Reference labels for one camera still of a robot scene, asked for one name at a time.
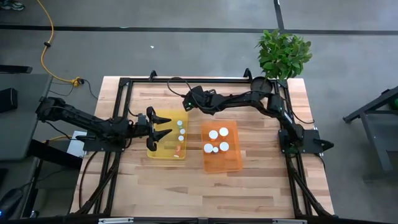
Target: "small white object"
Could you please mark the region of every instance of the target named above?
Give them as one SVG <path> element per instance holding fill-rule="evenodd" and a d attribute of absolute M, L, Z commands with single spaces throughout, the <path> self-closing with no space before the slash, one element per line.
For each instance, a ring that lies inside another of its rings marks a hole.
<path fill-rule="evenodd" d="M 227 128 L 220 128 L 220 136 L 227 136 L 228 135 L 228 129 Z"/>
<path fill-rule="evenodd" d="M 218 137 L 218 132 L 216 132 L 215 130 L 212 130 L 209 132 L 209 137 L 211 139 L 216 139 Z"/>
<path fill-rule="evenodd" d="M 222 150 L 222 151 L 227 151 L 228 149 L 229 149 L 229 144 L 227 143 L 227 142 L 222 142 L 221 144 L 220 144 L 220 149 Z"/>
<path fill-rule="evenodd" d="M 180 129 L 182 129 L 182 121 L 177 121 L 177 125 Z"/>
<path fill-rule="evenodd" d="M 210 144 L 210 143 L 205 144 L 204 150 L 205 150 L 205 153 L 211 153 L 211 152 L 213 152 L 213 145 Z"/>
<path fill-rule="evenodd" d="M 86 136 L 87 132 L 75 131 L 72 139 L 76 139 L 76 136 Z M 82 141 L 70 141 L 67 153 L 82 158 L 87 152 L 83 150 L 85 143 Z"/>

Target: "orange object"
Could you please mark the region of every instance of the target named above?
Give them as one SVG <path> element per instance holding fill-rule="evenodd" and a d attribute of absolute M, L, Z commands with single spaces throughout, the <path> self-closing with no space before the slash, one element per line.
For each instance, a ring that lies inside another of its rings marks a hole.
<path fill-rule="evenodd" d="M 179 158 L 181 154 L 181 146 L 177 146 L 177 149 L 175 150 L 174 157 Z"/>
<path fill-rule="evenodd" d="M 225 138 L 217 138 L 214 141 L 210 139 L 211 130 L 228 128 L 229 134 Z M 227 142 L 229 149 L 227 151 L 218 151 L 217 153 L 205 153 L 205 144 L 212 144 L 214 147 L 220 147 L 221 142 Z M 230 172 L 238 171 L 243 167 L 241 150 L 239 148 L 238 127 L 235 121 L 209 121 L 202 124 L 201 143 L 203 151 L 203 163 L 206 172 Z"/>

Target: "black bracket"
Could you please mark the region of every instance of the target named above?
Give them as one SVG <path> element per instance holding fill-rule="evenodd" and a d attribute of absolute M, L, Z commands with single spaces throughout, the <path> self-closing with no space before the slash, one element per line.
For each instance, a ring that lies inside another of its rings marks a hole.
<path fill-rule="evenodd" d="M 318 130 L 303 130 L 303 146 L 293 147 L 289 141 L 287 130 L 281 129 L 278 132 L 279 145 L 282 153 L 323 153 L 327 149 L 333 147 L 333 143 L 320 139 Z"/>
<path fill-rule="evenodd" d="M 95 136 L 95 134 L 88 131 L 87 136 Z M 101 141 L 100 139 L 94 137 L 94 139 L 85 140 L 85 146 L 83 150 L 88 152 L 123 152 L 124 148 L 106 141 Z"/>
<path fill-rule="evenodd" d="M 149 75 L 149 81 L 151 82 L 156 76 L 157 76 L 156 71 L 152 70 Z"/>
<path fill-rule="evenodd" d="M 126 85 L 127 83 L 129 83 L 129 81 L 130 81 L 130 78 L 120 78 L 119 79 L 119 87 Z"/>
<path fill-rule="evenodd" d="M 251 75 L 250 69 L 246 68 L 244 70 L 244 74 L 243 74 L 244 78 L 249 78 L 249 81 L 251 82 L 251 80 L 253 80 L 253 76 Z"/>
<path fill-rule="evenodd" d="M 280 84 L 283 88 L 287 88 L 287 80 L 277 80 L 277 83 Z"/>

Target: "butcher block tabletop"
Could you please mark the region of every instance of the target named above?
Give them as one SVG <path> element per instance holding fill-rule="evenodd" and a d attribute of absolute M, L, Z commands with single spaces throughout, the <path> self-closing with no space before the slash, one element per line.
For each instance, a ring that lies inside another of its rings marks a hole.
<path fill-rule="evenodd" d="M 120 77 L 104 77 L 95 116 L 112 117 Z M 303 121 L 312 121 L 304 80 L 288 80 L 292 107 Z M 240 94 L 249 84 L 191 83 L 217 93 Z M 184 83 L 171 83 L 177 93 L 186 94 Z M 174 95 L 165 83 L 135 83 L 130 110 L 134 114 L 155 110 L 183 109 L 183 98 Z M 187 156 L 184 160 L 151 159 L 146 138 L 136 138 L 121 156 L 114 193 L 113 217 L 211 217 L 211 218 L 293 218 L 292 197 L 285 157 L 280 153 L 278 120 L 260 114 L 251 107 L 228 108 L 214 116 L 199 109 L 188 112 Z M 238 172 L 207 174 L 203 170 L 201 124 L 204 121 L 236 121 L 243 169 Z M 303 124 L 312 129 L 312 124 Z M 81 174 L 91 153 L 84 157 Z M 320 158 L 303 154 L 308 188 L 326 211 L 333 213 L 325 170 Z M 87 168 L 82 186 L 82 203 L 94 192 L 100 179 L 104 153 L 95 155 Z M 104 191 L 104 207 L 108 188 Z M 71 212 L 78 210 L 79 186 Z M 300 208 L 303 197 L 298 190 Z"/>

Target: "metal leg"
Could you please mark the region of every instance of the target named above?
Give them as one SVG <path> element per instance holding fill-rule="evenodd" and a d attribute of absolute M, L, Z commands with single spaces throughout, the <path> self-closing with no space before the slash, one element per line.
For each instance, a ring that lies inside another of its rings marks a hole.
<path fill-rule="evenodd" d="M 369 128 L 369 121 L 368 121 L 368 117 L 366 116 L 366 114 L 362 113 L 360 115 L 361 120 L 362 120 L 362 124 L 363 127 L 365 129 L 366 135 L 369 139 L 369 142 L 371 143 L 372 147 L 374 148 L 374 150 L 376 150 L 378 156 L 379 156 L 379 160 L 381 163 L 381 166 L 383 168 L 384 171 L 389 171 L 393 169 L 393 166 L 391 164 L 390 158 L 388 156 L 387 151 L 385 150 L 380 150 L 376 147 L 376 144 L 374 143 L 374 136 L 371 133 L 371 130 Z"/>
<path fill-rule="evenodd" d="M 350 115 L 343 118 L 346 123 L 352 122 L 352 120 L 359 118 L 361 113 L 364 113 L 369 110 L 376 110 L 381 106 L 387 104 L 390 100 L 398 97 L 398 86 L 393 88 L 392 90 L 385 91 L 381 94 L 381 96 L 377 97 L 375 100 L 361 107 L 360 109 L 354 111 Z"/>
<path fill-rule="evenodd" d="M 72 169 L 80 170 L 82 158 L 73 156 L 69 153 L 60 151 L 54 147 L 46 146 L 44 143 L 31 140 L 28 156 L 38 157 L 44 161 L 53 162 L 61 166 L 67 166 Z"/>

